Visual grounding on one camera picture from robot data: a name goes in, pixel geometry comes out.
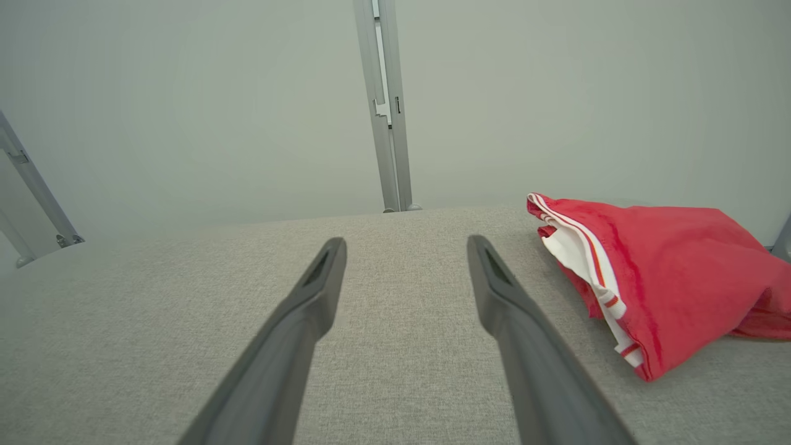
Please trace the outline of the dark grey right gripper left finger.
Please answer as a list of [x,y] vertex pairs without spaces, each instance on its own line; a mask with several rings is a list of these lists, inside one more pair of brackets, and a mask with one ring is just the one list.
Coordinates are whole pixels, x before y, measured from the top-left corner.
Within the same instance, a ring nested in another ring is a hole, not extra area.
[[181,444],[291,444],[314,349],[334,319],[347,243],[329,239],[223,378]]

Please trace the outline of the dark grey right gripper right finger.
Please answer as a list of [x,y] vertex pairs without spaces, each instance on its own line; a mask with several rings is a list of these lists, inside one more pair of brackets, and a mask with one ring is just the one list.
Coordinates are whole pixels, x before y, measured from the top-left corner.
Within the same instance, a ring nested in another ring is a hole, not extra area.
[[497,341],[523,444],[634,444],[550,319],[482,235],[467,239],[478,319]]

